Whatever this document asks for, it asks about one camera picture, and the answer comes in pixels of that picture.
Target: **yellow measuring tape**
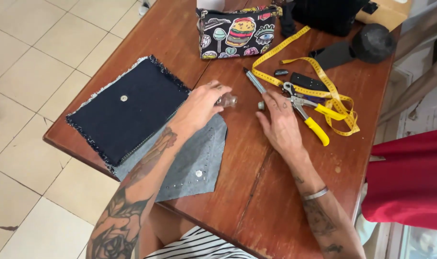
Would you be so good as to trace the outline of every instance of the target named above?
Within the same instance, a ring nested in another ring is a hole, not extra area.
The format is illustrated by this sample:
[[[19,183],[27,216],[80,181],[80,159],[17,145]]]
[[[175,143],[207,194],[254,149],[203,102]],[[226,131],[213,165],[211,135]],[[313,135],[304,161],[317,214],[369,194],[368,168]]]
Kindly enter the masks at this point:
[[[299,32],[297,32],[296,34],[285,39],[283,42],[281,42],[281,44],[277,45],[275,48],[268,51],[263,56],[261,56],[259,59],[257,59],[252,65],[252,74],[254,74],[255,76],[257,76],[257,77],[259,77],[259,78],[261,78],[261,79],[263,79],[263,80],[265,80],[265,81],[267,81],[275,86],[283,85],[284,84],[283,81],[281,81],[277,78],[274,78],[268,74],[265,74],[263,72],[260,72],[255,67],[258,66],[259,64],[261,64],[263,61],[267,60],[268,58],[276,55],[276,53],[278,53],[283,48],[285,48],[287,45],[289,45],[292,41],[300,38],[303,34],[305,34],[307,31],[309,31],[309,29],[310,29],[309,26],[303,27],[303,29],[301,29]],[[306,88],[302,88],[298,85],[294,85],[295,91],[297,91],[301,94],[305,94],[305,95],[311,95],[311,96],[316,96],[316,97],[321,97],[321,98],[330,98],[330,100],[326,101],[325,107],[331,109],[334,106],[335,109],[338,111],[338,113],[346,115],[346,118],[344,119],[344,121],[346,122],[346,124],[348,125],[348,127],[350,128],[351,131],[343,132],[343,131],[335,129],[332,126],[331,118],[329,116],[325,115],[327,124],[329,124],[329,126],[333,129],[333,131],[335,131],[337,134],[342,135],[342,136],[349,136],[355,132],[358,132],[359,127],[356,124],[357,113],[355,111],[353,111],[353,105],[354,105],[353,99],[348,97],[348,96],[344,96],[344,95],[341,95],[338,93],[335,85],[327,77],[324,70],[322,70],[322,68],[319,66],[319,63],[315,59],[312,59],[312,58],[288,59],[288,60],[282,60],[280,63],[287,64],[287,63],[294,62],[294,61],[299,60],[299,59],[306,60],[307,62],[309,62],[311,64],[311,66],[314,68],[317,76],[329,89],[329,92],[309,90]],[[346,107],[344,107],[344,105],[341,101],[347,101],[347,102],[351,103],[351,110],[346,109]]]

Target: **wooden table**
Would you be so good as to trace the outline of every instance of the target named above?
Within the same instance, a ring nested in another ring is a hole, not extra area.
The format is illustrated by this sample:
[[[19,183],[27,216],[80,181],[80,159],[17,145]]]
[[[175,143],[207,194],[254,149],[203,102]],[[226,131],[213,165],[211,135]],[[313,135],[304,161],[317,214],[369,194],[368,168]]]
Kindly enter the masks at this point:
[[[229,0],[226,10],[268,3],[269,0]],[[195,4],[195,0],[158,0],[48,130],[44,140],[109,175],[97,153],[65,123],[66,114],[127,71],[139,57],[150,54],[190,88],[212,79],[220,80],[233,88],[239,102],[236,108],[221,113],[228,125],[228,136],[215,191],[170,200],[163,205],[259,258],[321,258],[289,168],[270,146],[254,115],[261,96],[242,68],[251,68],[258,56],[200,60]],[[360,27],[354,25],[348,40]],[[297,28],[301,29],[302,25],[297,24]],[[277,21],[273,47],[282,41],[279,30]],[[272,74],[277,68],[285,68],[316,78],[304,61],[284,66],[278,61],[307,56],[311,50],[341,40],[344,38],[312,29],[261,64],[259,69]],[[315,168],[351,219],[364,180],[391,65],[392,58],[378,65],[355,60],[326,72],[341,94],[354,99],[360,132],[349,137],[339,136],[320,113],[307,108],[308,115],[330,137],[330,145],[323,147],[315,134],[299,121],[303,143]],[[267,89],[277,89],[262,83]],[[339,129],[347,129],[343,122],[335,124]]]

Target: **eye print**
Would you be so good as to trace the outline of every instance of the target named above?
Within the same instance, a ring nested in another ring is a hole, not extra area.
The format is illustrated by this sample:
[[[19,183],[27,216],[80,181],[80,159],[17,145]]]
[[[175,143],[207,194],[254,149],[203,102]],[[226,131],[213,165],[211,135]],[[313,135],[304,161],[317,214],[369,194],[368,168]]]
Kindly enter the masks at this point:
[[[265,24],[260,26],[260,29],[254,35],[256,42],[260,45],[266,45],[271,42],[274,37],[274,24]]]

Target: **silver bracelet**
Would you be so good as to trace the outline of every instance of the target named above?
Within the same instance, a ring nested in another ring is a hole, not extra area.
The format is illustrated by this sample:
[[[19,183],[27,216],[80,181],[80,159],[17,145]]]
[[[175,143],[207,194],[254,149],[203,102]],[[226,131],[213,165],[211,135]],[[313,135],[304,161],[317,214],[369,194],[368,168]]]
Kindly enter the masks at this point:
[[[319,197],[323,196],[324,194],[326,194],[328,191],[329,191],[329,188],[327,188],[327,186],[325,186],[325,188],[322,189],[320,192],[317,192],[313,195],[308,195],[308,196],[302,197],[302,200],[312,200],[312,199],[319,198]]]

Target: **tattooed arm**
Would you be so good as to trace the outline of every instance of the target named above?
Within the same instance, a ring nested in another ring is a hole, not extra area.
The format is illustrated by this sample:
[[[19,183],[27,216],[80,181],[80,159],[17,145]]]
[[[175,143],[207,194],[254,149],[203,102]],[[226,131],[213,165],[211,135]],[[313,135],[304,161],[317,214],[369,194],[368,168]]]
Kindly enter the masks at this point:
[[[161,136],[123,180],[90,236],[87,259],[129,259],[164,177],[182,145],[223,107],[231,88],[213,80],[193,90]]]
[[[298,191],[302,196],[321,191],[325,184],[302,145],[290,102],[274,92],[263,94],[263,99],[271,113],[271,122],[261,112],[256,116],[275,150],[289,165]],[[365,259],[353,223],[330,191],[319,198],[304,201],[303,209],[325,259]]]

